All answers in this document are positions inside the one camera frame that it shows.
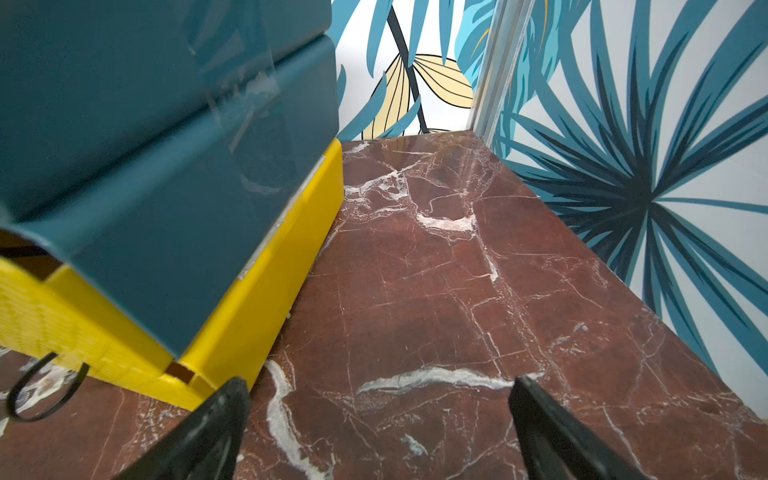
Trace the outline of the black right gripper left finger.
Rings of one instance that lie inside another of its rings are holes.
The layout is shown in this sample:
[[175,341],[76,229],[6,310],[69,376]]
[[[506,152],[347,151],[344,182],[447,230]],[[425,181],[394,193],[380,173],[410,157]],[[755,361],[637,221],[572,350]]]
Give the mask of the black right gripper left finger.
[[249,412],[246,381],[232,378],[118,477],[231,479]]

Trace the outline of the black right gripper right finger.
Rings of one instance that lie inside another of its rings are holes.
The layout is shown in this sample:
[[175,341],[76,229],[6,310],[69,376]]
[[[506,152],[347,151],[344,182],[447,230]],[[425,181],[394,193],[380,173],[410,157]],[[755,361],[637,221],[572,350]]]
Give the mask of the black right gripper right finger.
[[528,376],[519,376],[508,398],[530,479],[643,479]]

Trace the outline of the yellow bottom drawer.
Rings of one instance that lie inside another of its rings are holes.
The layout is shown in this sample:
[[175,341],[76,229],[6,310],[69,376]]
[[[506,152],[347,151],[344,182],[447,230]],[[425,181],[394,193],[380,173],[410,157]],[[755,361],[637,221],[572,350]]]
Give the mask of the yellow bottom drawer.
[[1,344],[193,410],[232,377],[254,385],[344,198],[332,141],[247,273],[175,360],[68,265],[1,256]]

